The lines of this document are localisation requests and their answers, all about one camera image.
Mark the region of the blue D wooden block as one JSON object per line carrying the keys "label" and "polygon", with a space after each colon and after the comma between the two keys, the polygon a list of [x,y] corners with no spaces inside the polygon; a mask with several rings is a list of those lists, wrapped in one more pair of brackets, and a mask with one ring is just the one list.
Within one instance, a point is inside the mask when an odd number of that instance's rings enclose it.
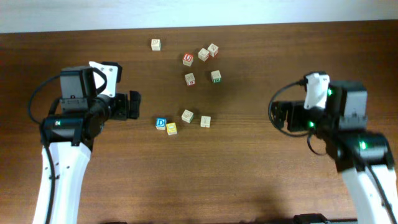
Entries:
{"label": "blue D wooden block", "polygon": [[167,120],[165,118],[156,118],[155,127],[158,130],[166,130]]}

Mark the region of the yellow O wooden block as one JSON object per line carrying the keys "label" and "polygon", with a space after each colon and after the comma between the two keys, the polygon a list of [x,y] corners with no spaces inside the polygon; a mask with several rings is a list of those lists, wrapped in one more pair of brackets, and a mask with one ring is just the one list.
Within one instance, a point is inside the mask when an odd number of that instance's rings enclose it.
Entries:
{"label": "yellow O wooden block", "polygon": [[170,135],[174,135],[177,134],[177,126],[175,123],[167,123],[166,124],[166,130],[167,130],[167,134]]}

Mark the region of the elephant picture wooden block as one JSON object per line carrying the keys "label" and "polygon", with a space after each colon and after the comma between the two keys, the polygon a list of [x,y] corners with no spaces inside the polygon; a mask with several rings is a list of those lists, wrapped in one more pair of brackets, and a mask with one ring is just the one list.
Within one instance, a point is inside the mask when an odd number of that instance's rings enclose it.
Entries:
{"label": "elephant picture wooden block", "polygon": [[193,112],[189,111],[189,110],[184,110],[181,118],[184,122],[186,123],[191,123],[192,119],[193,119]]}

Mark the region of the letter I wooden block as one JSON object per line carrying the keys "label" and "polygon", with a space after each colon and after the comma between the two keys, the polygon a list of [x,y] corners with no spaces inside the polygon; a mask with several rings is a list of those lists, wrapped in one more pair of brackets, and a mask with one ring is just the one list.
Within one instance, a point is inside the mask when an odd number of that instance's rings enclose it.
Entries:
{"label": "letter I wooden block", "polygon": [[200,126],[203,128],[209,128],[211,124],[211,117],[210,116],[202,116],[200,121]]}

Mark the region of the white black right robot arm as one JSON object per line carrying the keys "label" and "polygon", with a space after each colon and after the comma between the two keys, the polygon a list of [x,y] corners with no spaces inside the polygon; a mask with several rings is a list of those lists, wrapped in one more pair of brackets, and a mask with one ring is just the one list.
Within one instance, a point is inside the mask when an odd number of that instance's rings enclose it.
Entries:
{"label": "white black right robot arm", "polygon": [[282,134],[326,144],[326,154],[354,202],[358,223],[397,223],[397,176],[391,147],[385,135],[366,129],[368,92],[361,82],[302,79],[277,91],[304,86],[303,101],[268,105],[271,124]]}

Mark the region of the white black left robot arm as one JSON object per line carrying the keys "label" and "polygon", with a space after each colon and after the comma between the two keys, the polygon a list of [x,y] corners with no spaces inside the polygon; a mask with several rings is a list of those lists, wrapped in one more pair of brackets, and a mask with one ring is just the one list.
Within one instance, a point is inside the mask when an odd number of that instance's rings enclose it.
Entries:
{"label": "white black left robot arm", "polygon": [[116,93],[122,66],[90,62],[64,68],[41,87],[59,80],[62,94],[38,123],[42,177],[34,223],[76,223],[81,187],[95,137],[108,120],[139,118],[141,94]]}

